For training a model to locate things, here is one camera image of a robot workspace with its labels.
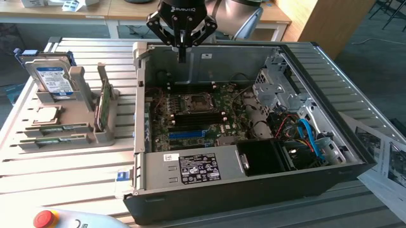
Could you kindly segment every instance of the aluminum table surface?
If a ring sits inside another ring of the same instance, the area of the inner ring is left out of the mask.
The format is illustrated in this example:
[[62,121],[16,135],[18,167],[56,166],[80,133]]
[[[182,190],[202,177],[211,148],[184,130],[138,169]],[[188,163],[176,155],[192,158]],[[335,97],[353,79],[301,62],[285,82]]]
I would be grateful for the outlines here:
[[[90,89],[97,90],[101,86],[96,64],[106,63],[109,81],[120,91],[116,142],[112,146],[100,148],[20,153],[13,142],[24,138],[20,131],[25,120],[32,117],[33,104],[38,102],[34,95],[36,85],[29,79],[0,132],[0,205],[24,202],[25,207],[48,206],[105,214],[130,227],[137,227],[121,200],[113,194],[116,171],[133,164],[132,133],[137,84],[132,66],[134,41],[145,40],[62,38],[60,43],[48,43],[46,51],[73,52],[77,65],[85,69],[84,77]],[[403,140],[317,47],[309,43],[287,44],[337,111],[388,136]],[[204,223],[213,227],[263,227],[264,224],[268,227],[323,227],[337,221],[343,226],[349,222],[363,222],[359,227],[404,225],[355,180],[337,184],[319,197],[184,219],[157,227],[178,224],[204,227]]]

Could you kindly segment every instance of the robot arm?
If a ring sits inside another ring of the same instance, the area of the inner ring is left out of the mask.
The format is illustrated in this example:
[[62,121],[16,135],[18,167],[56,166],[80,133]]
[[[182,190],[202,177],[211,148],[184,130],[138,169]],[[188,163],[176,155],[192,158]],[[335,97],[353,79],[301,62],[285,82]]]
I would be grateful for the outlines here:
[[[170,34],[160,19],[172,29]],[[166,45],[177,48],[177,61],[185,62],[185,49],[197,46],[216,30],[216,21],[206,15],[204,0],[161,0],[157,11],[148,15],[146,26]]]

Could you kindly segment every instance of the motherboard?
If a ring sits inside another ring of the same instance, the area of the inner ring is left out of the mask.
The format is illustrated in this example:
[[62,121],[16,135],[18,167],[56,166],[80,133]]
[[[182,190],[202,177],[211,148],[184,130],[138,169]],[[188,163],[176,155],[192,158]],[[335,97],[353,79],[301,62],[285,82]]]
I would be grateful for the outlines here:
[[150,88],[150,152],[225,146],[247,139],[247,116],[235,115],[235,84]]

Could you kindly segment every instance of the red button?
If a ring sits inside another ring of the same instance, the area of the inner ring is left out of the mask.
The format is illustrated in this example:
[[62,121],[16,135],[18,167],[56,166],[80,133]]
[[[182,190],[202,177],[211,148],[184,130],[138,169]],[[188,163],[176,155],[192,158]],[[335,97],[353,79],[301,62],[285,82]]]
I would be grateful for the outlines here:
[[46,228],[54,220],[54,215],[50,211],[42,210],[33,218],[33,226],[36,228]]

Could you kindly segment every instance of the blue pcie slot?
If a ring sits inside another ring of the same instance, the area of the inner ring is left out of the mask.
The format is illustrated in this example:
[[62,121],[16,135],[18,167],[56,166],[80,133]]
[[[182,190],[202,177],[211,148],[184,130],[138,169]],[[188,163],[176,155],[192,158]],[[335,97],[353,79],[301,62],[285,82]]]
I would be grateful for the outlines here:
[[202,138],[204,136],[205,136],[205,131],[170,132],[169,133],[169,139]]

